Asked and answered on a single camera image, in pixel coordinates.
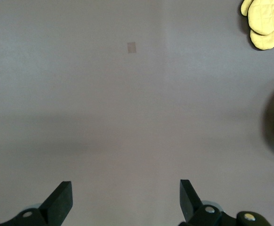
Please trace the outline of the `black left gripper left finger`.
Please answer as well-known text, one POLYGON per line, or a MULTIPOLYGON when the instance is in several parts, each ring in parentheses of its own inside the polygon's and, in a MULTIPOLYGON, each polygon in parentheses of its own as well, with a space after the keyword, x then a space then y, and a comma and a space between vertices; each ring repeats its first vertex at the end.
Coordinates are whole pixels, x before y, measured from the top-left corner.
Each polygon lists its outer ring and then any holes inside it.
POLYGON ((63 181, 38 207, 20 212, 13 226, 60 226, 73 207, 72 183, 63 181))

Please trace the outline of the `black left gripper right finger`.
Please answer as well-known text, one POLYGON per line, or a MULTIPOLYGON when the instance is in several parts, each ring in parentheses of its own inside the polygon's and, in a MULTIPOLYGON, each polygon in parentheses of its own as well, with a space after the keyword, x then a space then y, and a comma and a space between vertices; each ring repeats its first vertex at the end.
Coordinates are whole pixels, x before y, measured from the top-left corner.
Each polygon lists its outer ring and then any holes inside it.
POLYGON ((218 226, 220 210, 210 204, 203 204, 189 180, 180 180, 180 207, 187 226, 218 226))

